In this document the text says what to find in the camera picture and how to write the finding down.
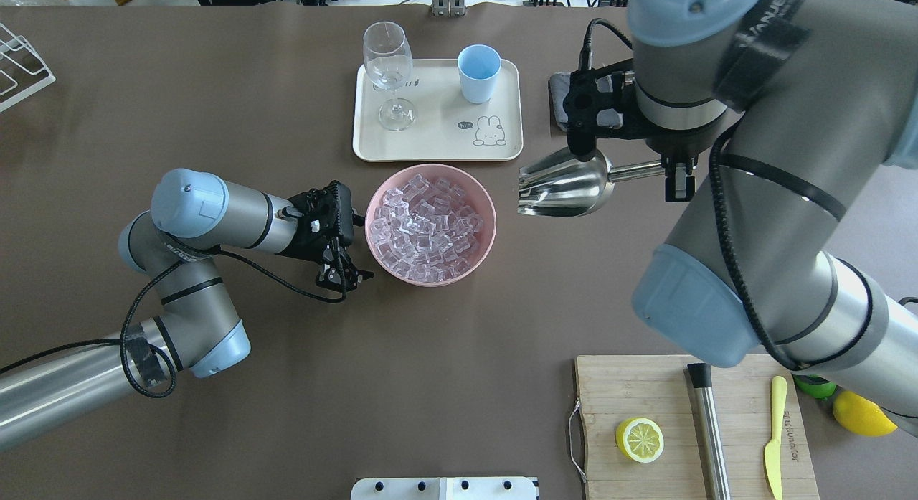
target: cartoon rabbit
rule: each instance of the cartoon rabbit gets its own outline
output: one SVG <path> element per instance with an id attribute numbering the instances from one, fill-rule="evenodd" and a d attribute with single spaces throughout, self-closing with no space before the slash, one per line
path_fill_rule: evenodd
<path id="1" fill-rule="evenodd" d="M 475 131 L 475 145 L 506 145 L 504 128 L 501 119 L 495 115 L 483 115 L 478 119 L 478 130 Z"/>

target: pink bowl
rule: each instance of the pink bowl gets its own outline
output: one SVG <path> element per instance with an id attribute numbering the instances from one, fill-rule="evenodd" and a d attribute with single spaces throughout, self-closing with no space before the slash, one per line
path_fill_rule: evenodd
<path id="1" fill-rule="evenodd" d="M 485 220 L 485 225 L 481 228 L 481 231 L 476 233 L 478 236 L 478 252 L 468 256 L 469 269 L 465 271 L 462 275 L 457 275 L 455 278 L 450 278 L 450 280 L 439 281 L 436 283 L 424 283 L 415 280 L 409 280 L 409 278 L 403 278 L 400 275 L 389 270 L 388 267 L 383 265 L 383 262 L 380 260 L 382 255 L 377 252 L 376 245 L 373 244 L 373 237 L 370 235 L 370 223 L 373 222 L 373 219 L 376 218 L 377 208 L 383 203 L 383 195 L 388 189 L 393 189 L 394 187 L 403 187 L 407 184 L 407 181 L 414 176 L 414 174 L 421 174 L 424 176 L 424 179 L 434 182 L 437 179 L 442 177 L 447 179 L 450 183 L 455 184 L 456 186 L 462 187 L 465 190 L 465 203 L 472 207 L 479 215 L 482 216 Z M 491 246 L 494 244 L 494 236 L 496 230 L 498 229 L 498 215 L 494 210 L 494 202 L 491 201 L 491 196 L 488 195 L 488 190 L 485 190 L 485 187 L 481 186 L 481 183 L 475 179 L 475 177 L 469 176 L 469 174 L 463 172 L 460 169 L 456 169 L 453 166 L 447 166 L 447 164 L 417 164 L 416 166 L 407 167 L 407 169 L 401 170 L 391 176 L 389 179 L 384 181 L 382 185 L 379 186 L 376 193 L 373 193 L 373 199 L 370 199 L 370 205 L 366 209 L 366 225 L 364 226 L 367 245 L 370 246 L 370 252 L 373 254 L 373 258 L 377 259 L 380 267 L 386 269 L 386 271 L 394 275 L 396 278 L 399 278 L 402 281 L 411 283 L 412 285 L 417 285 L 419 287 L 442 287 L 443 285 L 449 285 L 450 283 L 455 283 L 456 281 L 462 280 L 462 278 L 471 274 L 481 262 L 485 260 L 485 257 L 491 251 Z"/>

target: wine glass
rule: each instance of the wine glass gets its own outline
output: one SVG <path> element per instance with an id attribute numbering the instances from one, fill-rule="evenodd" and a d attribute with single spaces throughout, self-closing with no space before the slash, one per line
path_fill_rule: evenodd
<path id="1" fill-rule="evenodd" d="M 396 90 L 411 78 L 411 48 L 402 27 L 378 22 L 364 32 L 364 67 L 378 88 L 392 92 L 379 108 L 379 122 L 390 131 L 403 131 L 414 121 L 414 104 L 396 97 Z"/>

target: yellow knife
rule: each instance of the yellow knife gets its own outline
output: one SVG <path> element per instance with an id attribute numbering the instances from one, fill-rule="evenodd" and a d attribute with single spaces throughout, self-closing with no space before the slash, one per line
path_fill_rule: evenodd
<path id="1" fill-rule="evenodd" d="M 783 376 L 771 379 L 771 441 L 765 445 L 765 474 L 768 487 L 776 500 L 781 493 L 781 424 L 784 420 L 784 403 L 787 401 L 787 380 Z"/>

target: glass base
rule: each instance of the glass base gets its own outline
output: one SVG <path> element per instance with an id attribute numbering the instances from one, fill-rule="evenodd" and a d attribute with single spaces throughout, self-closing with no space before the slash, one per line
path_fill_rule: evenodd
<path id="1" fill-rule="evenodd" d="M 379 108 L 379 123 L 388 131 L 403 131 L 414 123 L 414 104 L 404 98 L 387 100 Z"/>

